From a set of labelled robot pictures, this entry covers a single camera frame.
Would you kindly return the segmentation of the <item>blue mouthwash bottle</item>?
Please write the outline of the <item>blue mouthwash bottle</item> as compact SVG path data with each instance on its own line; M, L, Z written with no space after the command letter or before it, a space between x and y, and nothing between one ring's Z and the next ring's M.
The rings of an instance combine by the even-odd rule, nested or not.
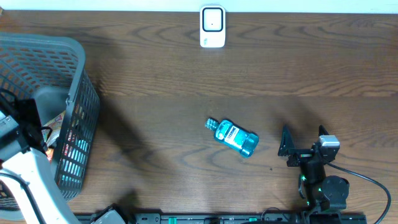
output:
M244 158L251 157L259 143L257 134L249 132L227 119L219 122L208 118L205 127L213 131L216 141L234 149Z

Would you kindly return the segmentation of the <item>yellow snack bag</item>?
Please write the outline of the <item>yellow snack bag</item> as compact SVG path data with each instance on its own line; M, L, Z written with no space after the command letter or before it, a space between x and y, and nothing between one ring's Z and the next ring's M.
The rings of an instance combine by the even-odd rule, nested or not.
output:
M46 143L46 155L47 159L51 162L53 158L53 153L56 147L56 141L60 136L63 119L65 117L66 111L63 111L57 115L54 119L51 119L45 124L41 132L43 135L44 142Z

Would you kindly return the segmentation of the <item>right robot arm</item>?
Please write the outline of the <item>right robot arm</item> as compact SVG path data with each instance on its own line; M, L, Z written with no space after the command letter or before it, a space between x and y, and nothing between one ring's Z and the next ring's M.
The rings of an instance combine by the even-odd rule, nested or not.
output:
M332 216L341 222L341 211L346 208L349 182L336 175L326 175L325 165L335 160L340 149L336 136L327 132L324 126L318 128L318 139L309 149L295 147L292 134L285 125L277 153L287 157L287 166L299 167L298 192L307 201L308 208L300 212L301 223L321 223Z

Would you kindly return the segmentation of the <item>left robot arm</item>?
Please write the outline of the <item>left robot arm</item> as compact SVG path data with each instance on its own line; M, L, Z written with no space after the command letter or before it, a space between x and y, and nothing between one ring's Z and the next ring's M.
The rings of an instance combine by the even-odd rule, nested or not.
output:
M26 223L79 223L55 183L44 129L33 99L1 89L1 181Z

